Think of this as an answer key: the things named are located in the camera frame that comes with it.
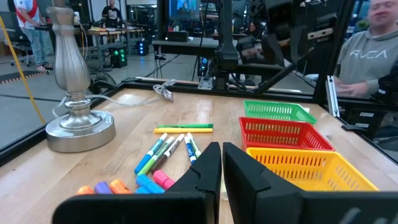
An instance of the office chair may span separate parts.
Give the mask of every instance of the office chair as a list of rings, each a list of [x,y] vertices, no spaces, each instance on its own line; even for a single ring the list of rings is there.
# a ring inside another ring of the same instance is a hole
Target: office chair
[[[19,27],[17,14],[15,12],[0,12],[0,16],[4,21],[8,36],[10,37],[11,43],[7,44],[11,44],[15,49],[25,52],[26,55],[19,57],[18,61],[22,63],[25,62],[26,66],[29,67],[30,60],[33,58],[33,55],[29,55],[29,51],[32,50],[32,47],[30,46],[29,39]],[[10,64],[14,66],[15,60],[11,60]]]

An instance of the orange marker cap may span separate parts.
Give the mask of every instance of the orange marker cap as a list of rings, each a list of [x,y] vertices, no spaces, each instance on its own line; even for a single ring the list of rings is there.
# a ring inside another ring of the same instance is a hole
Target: orange marker cap
[[[86,185],[86,186],[82,186],[79,188],[79,190],[77,190],[77,195],[86,195],[86,194],[95,194],[94,190],[91,189],[90,186]]]
[[[122,180],[116,179],[111,182],[109,188],[114,194],[131,194],[131,191],[126,187]]]

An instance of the computer monitor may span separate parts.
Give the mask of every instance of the computer monitor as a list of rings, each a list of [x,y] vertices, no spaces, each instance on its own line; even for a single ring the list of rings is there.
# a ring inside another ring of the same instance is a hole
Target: computer monitor
[[[169,0],[170,20],[200,20],[200,0]]]

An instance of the concrete floor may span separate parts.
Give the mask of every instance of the concrete floor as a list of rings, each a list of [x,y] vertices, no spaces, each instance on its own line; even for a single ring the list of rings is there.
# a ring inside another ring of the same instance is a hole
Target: concrete floor
[[[167,54],[165,58],[166,61],[162,62],[163,67],[161,68],[163,78],[192,79],[195,56]],[[127,59],[128,66],[114,68],[109,72],[116,82],[119,83],[128,77],[156,77],[156,72],[153,73],[155,68],[153,52],[146,56],[129,55]],[[17,68],[8,63],[10,60],[11,57],[0,57],[0,75],[17,72]],[[54,57],[50,57],[49,62],[54,64]],[[96,61],[90,60],[88,64],[95,66]],[[22,70],[34,71],[35,67],[23,65]],[[52,108],[65,96],[65,92],[59,89],[55,83],[54,74],[28,78],[27,82],[45,122],[54,119]],[[285,77],[274,87],[313,93],[313,88],[295,75]],[[42,123],[33,109],[22,81],[0,85],[0,104],[2,105],[0,110],[2,123],[0,126],[0,148],[41,127]],[[64,112],[66,111],[63,107],[57,109],[58,114]]]

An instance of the basket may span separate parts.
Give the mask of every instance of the basket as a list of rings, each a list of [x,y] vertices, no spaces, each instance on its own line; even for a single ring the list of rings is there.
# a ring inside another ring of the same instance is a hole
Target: basket
[[[263,101],[243,101],[246,116],[253,118],[304,121],[315,124],[317,120],[295,103],[275,103]]]
[[[282,149],[335,149],[309,123],[260,118],[239,118],[243,148],[270,147]]]
[[[337,152],[249,148],[248,154],[303,190],[379,190]]]

